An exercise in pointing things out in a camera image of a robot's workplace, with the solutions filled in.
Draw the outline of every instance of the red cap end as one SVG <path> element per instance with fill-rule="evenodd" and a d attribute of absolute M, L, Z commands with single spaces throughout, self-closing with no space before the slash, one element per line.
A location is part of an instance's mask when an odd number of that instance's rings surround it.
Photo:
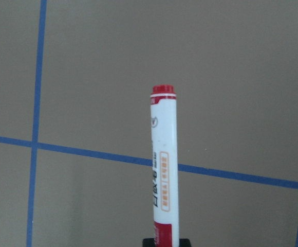
<path fill-rule="evenodd" d="M 153 88 L 152 94 L 174 94 L 174 88 L 168 84 L 156 85 Z"/>

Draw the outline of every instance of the marker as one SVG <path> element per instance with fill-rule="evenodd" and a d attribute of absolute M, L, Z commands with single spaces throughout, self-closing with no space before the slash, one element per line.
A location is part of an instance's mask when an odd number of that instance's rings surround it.
<path fill-rule="evenodd" d="M 176 94 L 157 85 L 150 98 L 155 245 L 179 247 Z"/>

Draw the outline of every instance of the gray floor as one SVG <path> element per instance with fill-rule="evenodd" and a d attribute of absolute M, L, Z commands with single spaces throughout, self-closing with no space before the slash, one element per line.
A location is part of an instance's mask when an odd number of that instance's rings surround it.
<path fill-rule="evenodd" d="M 32 139 L 39 14 L 0 1 L 0 136 Z M 151 158 L 161 83 L 180 163 L 298 181 L 298 1 L 48 1 L 40 142 Z M 29 164 L 0 144 L 0 246 L 26 246 Z M 179 177 L 193 246 L 294 246 L 298 190 Z M 139 246 L 150 167 L 39 150 L 33 227 L 33 247 Z"/>

